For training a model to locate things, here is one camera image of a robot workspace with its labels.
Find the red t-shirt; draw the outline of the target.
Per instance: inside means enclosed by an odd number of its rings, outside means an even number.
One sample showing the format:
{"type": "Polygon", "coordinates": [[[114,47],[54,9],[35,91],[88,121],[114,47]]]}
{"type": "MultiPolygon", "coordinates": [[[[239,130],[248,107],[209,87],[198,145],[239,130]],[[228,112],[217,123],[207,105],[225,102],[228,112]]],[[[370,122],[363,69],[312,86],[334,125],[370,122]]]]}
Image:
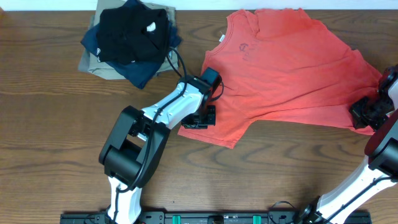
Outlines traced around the red t-shirt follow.
{"type": "Polygon", "coordinates": [[[350,106],[375,96],[381,73],[302,9],[240,10],[224,39],[207,51],[216,70],[216,123],[179,135],[228,148],[259,120],[353,128],[350,106]]]}

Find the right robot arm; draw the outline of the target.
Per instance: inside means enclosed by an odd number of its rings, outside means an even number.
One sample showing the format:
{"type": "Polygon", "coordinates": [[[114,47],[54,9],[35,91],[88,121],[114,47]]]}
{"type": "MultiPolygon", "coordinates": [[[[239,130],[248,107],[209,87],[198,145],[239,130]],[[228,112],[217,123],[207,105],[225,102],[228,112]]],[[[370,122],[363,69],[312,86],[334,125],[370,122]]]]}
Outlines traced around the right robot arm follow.
{"type": "Polygon", "coordinates": [[[349,109],[355,129],[370,127],[374,134],[365,157],[337,188],[315,199],[295,223],[371,223],[368,212],[357,209],[380,191],[397,184],[397,66],[385,69],[377,97],[365,96],[349,109]]]}

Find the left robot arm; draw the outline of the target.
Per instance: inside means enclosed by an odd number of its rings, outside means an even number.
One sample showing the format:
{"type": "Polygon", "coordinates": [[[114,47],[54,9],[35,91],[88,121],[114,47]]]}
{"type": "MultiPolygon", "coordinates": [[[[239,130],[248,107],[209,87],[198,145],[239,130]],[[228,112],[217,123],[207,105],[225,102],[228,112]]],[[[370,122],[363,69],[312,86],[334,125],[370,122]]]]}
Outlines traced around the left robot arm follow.
{"type": "Polygon", "coordinates": [[[134,223],[141,214],[141,192],[159,165],[171,130],[206,129],[216,124],[214,93],[221,75],[207,68],[202,76],[185,75],[158,103],[122,110],[100,154],[99,163],[111,185],[106,223],[134,223]]]}

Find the black folded garment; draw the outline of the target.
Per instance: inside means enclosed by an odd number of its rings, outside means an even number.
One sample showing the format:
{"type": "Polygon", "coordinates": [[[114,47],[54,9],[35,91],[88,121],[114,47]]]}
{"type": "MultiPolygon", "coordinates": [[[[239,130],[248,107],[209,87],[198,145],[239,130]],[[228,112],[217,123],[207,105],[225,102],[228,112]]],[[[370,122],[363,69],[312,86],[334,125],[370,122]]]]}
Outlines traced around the black folded garment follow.
{"type": "Polygon", "coordinates": [[[167,12],[141,5],[105,9],[96,38],[102,62],[163,63],[169,46],[167,12]]]}

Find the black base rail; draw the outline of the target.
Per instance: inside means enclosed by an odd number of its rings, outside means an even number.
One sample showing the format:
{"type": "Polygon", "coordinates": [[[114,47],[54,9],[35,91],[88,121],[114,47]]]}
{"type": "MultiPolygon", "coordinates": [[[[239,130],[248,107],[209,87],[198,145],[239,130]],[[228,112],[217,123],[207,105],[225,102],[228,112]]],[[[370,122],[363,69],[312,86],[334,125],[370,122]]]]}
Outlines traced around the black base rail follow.
{"type": "MultiPolygon", "coordinates": [[[[267,213],[164,213],[143,212],[135,224],[289,224],[296,212],[271,211],[267,213]]],[[[106,224],[111,220],[104,212],[96,214],[62,214],[60,224],[106,224]]]]}

